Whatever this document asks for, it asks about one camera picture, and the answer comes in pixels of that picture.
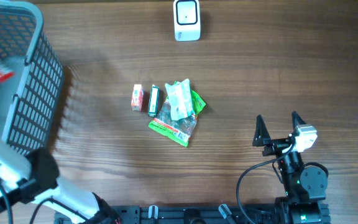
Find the red Kleenex tissue pack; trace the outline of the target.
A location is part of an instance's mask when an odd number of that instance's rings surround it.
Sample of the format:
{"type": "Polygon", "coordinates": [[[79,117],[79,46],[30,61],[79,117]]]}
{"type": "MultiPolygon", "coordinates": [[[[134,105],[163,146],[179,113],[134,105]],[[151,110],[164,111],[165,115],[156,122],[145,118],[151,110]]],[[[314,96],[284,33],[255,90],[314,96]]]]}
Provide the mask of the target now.
{"type": "Polygon", "coordinates": [[[135,84],[132,92],[131,108],[133,111],[141,111],[144,91],[141,84],[135,84]]]}

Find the pale teal wipes packet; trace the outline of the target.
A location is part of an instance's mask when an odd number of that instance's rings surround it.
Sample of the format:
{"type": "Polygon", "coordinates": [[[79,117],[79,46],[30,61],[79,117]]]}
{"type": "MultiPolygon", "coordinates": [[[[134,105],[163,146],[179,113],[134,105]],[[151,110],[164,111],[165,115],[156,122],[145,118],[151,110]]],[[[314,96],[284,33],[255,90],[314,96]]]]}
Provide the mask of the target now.
{"type": "Polygon", "coordinates": [[[170,114],[172,120],[178,121],[194,113],[190,80],[188,78],[172,85],[166,83],[165,88],[171,106],[170,114]]]}

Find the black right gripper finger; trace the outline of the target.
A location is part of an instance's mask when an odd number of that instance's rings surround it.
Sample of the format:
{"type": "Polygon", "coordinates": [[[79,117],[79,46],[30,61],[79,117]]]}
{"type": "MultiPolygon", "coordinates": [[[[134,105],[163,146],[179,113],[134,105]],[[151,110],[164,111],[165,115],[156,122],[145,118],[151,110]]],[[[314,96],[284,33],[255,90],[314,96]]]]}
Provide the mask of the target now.
{"type": "Polygon", "coordinates": [[[298,125],[306,124],[305,121],[300,117],[300,115],[296,111],[292,112],[291,118],[292,118],[292,124],[293,124],[294,128],[296,128],[298,125]]]}
{"type": "Polygon", "coordinates": [[[257,116],[255,127],[256,129],[252,145],[254,147],[262,147],[271,144],[271,137],[261,114],[257,116]]]}

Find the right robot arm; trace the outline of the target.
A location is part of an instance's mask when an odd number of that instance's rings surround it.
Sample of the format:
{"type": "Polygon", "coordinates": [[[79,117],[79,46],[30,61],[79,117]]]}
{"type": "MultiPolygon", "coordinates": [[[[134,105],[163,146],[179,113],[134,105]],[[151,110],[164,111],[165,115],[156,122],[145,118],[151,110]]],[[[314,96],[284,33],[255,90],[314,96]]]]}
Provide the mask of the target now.
{"type": "Polygon", "coordinates": [[[317,140],[317,130],[293,112],[293,131],[285,138],[272,139],[263,118],[256,118],[252,145],[263,147],[263,156],[275,156],[273,170],[283,184],[286,196],[275,199],[273,223],[324,223],[329,172],[317,162],[303,162],[301,153],[311,148],[317,140]]]}

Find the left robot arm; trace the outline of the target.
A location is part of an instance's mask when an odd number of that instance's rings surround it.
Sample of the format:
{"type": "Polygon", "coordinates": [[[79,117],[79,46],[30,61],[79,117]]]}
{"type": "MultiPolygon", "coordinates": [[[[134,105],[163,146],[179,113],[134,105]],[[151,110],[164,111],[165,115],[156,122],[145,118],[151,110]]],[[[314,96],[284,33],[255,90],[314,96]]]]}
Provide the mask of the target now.
{"type": "Polygon", "coordinates": [[[0,213],[13,223],[16,203],[45,205],[72,223],[121,223],[119,214],[96,194],[82,190],[60,175],[48,149],[26,156],[14,152],[0,138],[0,213]]]}

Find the dark green small box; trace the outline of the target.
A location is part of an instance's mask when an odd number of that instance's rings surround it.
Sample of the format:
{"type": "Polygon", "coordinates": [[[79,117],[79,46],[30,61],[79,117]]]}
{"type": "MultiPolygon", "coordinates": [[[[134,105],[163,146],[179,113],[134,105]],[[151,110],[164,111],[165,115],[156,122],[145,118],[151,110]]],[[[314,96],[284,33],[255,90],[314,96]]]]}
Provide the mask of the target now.
{"type": "Polygon", "coordinates": [[[159,92],[160,92],[159,87],[155,86],[155,85],[152,85],[152,89],[150,91],[149,109],[148,109],[148,115],[150,117],[154,117],[157,114],[158,101],[159,101],[159,92]]]}

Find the green snack bag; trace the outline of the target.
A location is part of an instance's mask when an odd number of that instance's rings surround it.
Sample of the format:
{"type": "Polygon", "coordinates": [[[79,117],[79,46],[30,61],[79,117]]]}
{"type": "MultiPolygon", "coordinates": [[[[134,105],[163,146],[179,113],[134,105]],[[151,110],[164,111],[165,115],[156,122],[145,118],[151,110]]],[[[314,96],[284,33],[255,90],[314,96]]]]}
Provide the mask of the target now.
{"type": "Polygon", "coordinates": [[[197,92],[191,89],[191,98],[193,102],[194,113],[187,117],[174,121],[171,119],[170,103],[168,95],[166,96],[162,107],[149,123],[149,128],[167,138],[187,147],[193,131],[197,125],[198,115],[206,106],[205,101],[197,92]]]}

